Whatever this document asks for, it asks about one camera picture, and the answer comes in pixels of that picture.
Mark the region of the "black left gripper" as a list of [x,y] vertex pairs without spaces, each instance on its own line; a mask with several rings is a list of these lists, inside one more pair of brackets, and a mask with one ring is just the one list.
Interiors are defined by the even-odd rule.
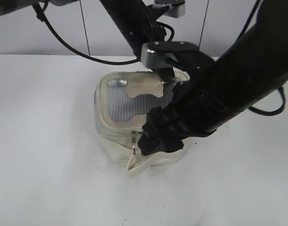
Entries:
[[171,31],[169,41],[175,35],[171,26],[157,21],[170,10],[169,4],[154,7],[145,5],[141,0],[100,0],[100,3],[136,57],[135,60],[116,62],[113,63],[114,65],[129,65],[139,62],[142,45],[151,41],[164,41],[167,35],[166,28]]

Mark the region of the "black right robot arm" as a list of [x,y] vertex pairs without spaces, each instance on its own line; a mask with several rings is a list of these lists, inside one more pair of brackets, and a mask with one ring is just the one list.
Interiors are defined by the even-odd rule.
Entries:
[[176,152],[185,138],[212,135],[288,81],[288,0],[264,0],[256,23],[217,60],[181,41],[144,44],[141,60],[190,77],[174,86],[166,107],[147,113],[138,141],[144,156]]

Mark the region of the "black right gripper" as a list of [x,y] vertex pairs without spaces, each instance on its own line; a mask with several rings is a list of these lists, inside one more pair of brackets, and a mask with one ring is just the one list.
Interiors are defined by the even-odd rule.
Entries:
[[[175,78],[172,67],[153,72],[165,83]],[[186,72],[190,79],[174,86],[169,105],[148,112],[137,143],[143,156],[174,153],[185,138],[210,136],[276,88],[273,58],[220,58]]]

